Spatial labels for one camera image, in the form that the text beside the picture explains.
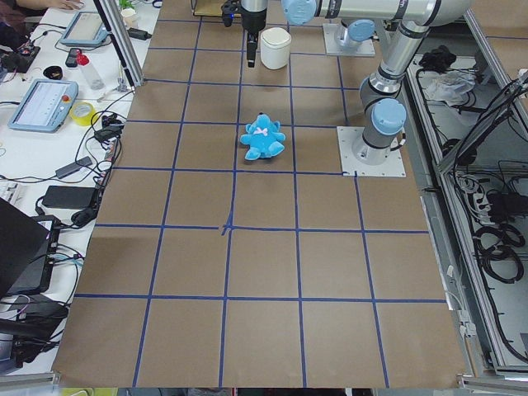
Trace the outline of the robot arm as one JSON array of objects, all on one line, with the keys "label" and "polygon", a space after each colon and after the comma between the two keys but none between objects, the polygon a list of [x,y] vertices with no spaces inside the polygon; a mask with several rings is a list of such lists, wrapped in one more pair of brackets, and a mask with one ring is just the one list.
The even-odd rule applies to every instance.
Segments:
[{"label": "robot arm", "polygon": [[380,165],[401,131],[407,112],[396,99],[413,56],[432,26],[446,25],[461,17],[471,1],[283,1],[281,7],[291,25],[301,26],[315,17],[326,19],[382,19],[398,21],[398,29],[378,69],[361,84],[366,126],[351,146],[362,163]]}]

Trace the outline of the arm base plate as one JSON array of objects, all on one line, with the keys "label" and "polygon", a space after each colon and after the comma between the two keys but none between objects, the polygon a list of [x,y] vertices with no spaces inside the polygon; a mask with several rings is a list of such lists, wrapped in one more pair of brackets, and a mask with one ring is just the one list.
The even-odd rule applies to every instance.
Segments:
[{"label": "arm base plate", "polygon": [[342,174],[350,177],[406,177],[398,140],[388,148],[372,148],[363,140],[363,127],[337,127]]},{"label": "arm base plate", "polygon": [[375,48],[371,37],[375,33],[372,20],[361,19],[349,26],[323,24],[323,38],[327,55],[374,57]]}]

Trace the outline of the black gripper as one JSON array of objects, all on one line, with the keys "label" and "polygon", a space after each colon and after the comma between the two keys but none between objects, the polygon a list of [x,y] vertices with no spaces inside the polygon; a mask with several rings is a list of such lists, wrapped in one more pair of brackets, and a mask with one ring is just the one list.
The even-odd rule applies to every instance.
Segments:
[{"label": "black gripper", "polygon": [[267,0],[241,0],[240,14],[247,31],[247,66],[254,68],[257,56],[257,34],[266,26]]}]

